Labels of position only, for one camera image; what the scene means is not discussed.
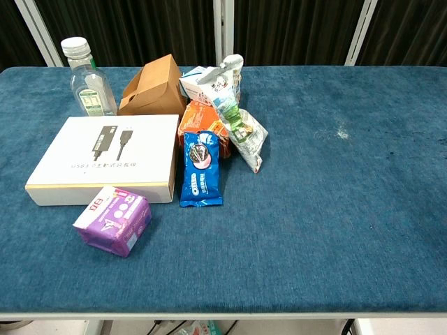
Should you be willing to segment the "white green snack bag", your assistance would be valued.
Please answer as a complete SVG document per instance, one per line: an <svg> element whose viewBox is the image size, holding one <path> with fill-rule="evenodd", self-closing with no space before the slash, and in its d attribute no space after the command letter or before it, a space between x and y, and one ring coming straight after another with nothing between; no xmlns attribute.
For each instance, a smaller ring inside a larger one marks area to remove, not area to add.
<svg viewBox="0 0 447 335"><path fill-rule="evenodd" d="M268 132L248 111L239 107L243 64L241 55L229 55L219 66L206 68L196 82L217 111L231 142L257 173L263 162L261 149Z"/></svg>

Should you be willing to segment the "blue Oreo cookie pack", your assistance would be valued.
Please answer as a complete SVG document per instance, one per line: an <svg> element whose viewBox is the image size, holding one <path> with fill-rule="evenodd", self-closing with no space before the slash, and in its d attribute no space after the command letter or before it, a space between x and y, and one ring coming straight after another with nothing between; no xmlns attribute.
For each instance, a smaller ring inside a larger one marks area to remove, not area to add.
<svg viewBox="0 0 447 335"><path fill-rule="evenodd" d="M222 205L219 138L212 131L184 134L184 181L181 207Z"/></svg>

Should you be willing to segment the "orange snack packet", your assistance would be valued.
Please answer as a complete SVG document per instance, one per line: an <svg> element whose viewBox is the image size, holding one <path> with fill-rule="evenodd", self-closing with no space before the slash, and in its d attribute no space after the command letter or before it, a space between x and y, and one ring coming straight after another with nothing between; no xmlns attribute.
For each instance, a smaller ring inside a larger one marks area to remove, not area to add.
<svg viewBox="0 0 447 335"><path fill-rule="evenodd" d="M212 131L219 138L219 155L222 158L231 156L230 138L217 111L208 105L192 100L185 109L182 120L177 129L179 144L184 146L185 133L199 133Z"/></svg>

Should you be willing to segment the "blue table cloth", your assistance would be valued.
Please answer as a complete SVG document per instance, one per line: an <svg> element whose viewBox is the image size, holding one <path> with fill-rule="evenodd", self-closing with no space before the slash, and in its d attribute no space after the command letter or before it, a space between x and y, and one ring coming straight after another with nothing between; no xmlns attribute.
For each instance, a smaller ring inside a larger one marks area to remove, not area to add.
<svg viewBox="0 0 447 335"><path fill-rule="evenodd" d="M222 206L154 205L127 258L24 188L69 77L0 73L0 313L447 312L447 67L245 68L260 172L234 155Z"/></svg>

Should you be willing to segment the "white blue carton box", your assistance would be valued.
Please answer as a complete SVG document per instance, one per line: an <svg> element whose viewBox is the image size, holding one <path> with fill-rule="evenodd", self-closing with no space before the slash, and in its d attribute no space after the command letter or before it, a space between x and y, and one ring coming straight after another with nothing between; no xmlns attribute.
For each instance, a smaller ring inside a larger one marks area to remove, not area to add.
<svg viewBox="0 0 447 335"><path fill-rule="evenodd" d="M189 98L191 101L198 101L199 103L213 106L213 93L211 79L202 81L215 67L197 66L188 73L183 74L179 79L179 87L183 96Z"/></svg>

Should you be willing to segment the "brown kraft paper box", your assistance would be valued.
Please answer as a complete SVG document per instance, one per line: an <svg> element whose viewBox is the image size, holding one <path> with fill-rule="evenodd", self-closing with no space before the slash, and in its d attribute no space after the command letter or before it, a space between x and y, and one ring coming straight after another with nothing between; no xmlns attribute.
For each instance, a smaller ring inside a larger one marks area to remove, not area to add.
<svg viewBox="0 0 447 335"><path fill-rule="evenodd" d="M145 64L123 91L118 115L178 114L186 109L181 73L171 54Z"/></svg>

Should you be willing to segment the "purple sanitary pad pack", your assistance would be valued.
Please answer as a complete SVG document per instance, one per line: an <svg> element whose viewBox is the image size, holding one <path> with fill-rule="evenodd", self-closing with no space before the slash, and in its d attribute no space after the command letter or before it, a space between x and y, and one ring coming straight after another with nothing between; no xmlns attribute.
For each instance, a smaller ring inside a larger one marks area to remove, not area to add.
<svg viewBox="0 0 447 335"><path fill-rule="evenodd" d="M125 258L151 219L146 197L105 186L79 215L73 227L86 244Z"/></svg>

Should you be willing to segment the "clear plastic water bottle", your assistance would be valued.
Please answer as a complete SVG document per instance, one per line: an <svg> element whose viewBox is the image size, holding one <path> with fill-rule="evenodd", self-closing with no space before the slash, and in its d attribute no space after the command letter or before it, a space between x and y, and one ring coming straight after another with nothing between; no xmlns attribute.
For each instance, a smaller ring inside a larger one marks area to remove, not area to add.
<svg viewBox="0 0 447 335"><path fill-rule="evenodd" d="M107 77L96 67L91 49L83 37L61 41L62 51L72 70L70 87L81 110L89 117L117 114L117 104Z"/></svg>

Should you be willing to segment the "dark pleated curtain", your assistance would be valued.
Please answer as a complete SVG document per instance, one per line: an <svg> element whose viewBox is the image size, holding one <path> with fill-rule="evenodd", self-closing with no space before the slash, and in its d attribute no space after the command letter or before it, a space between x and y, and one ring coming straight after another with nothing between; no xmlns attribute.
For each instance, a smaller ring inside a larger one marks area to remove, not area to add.
<svg viewBox="0 0 447 335"><path fill-rule="evenodd" d="M235 0L234 53L248 66L344 65L364 0ZM171 54L216 65L212 0L35 0L61 41L86 38L100 66ZM447 0L378 0L358 66L447 67ZM46 66L14 0L0 0L0 72Z"/></svg>

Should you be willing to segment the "white table leg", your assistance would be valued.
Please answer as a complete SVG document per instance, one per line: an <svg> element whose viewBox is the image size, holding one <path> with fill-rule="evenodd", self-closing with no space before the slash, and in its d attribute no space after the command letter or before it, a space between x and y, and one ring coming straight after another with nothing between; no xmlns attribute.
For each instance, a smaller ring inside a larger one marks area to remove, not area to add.
<svg viewBox="0 0 447 335"><path fill-rule="evenodd" d="M87 320L83 335L101 335L103 330L102 320Z"/></svg>

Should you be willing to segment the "white frame post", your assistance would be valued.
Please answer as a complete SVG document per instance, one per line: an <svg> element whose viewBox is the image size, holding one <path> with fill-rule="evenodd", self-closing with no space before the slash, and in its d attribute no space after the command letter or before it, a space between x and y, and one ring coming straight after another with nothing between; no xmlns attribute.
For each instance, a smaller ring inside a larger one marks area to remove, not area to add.
<svg viewBox="0 0 447 335"><path fill-rule="evenodd" d="M235 0L212 0L216 65L234 53Z"/></svg>
<svg viewBox="0 0 447 335"><path fill-rule="evenodd" d="M64 67L35 0L14 0L48 67Z"/></svg>
<svg viewBox="0 0 447 335"><path fill-rule="evenodd" d="M364 0L356 29L351 39L351 44L345 59L345 66L354 66L362 49L362 44L372 21L378 0Z"/></svg>

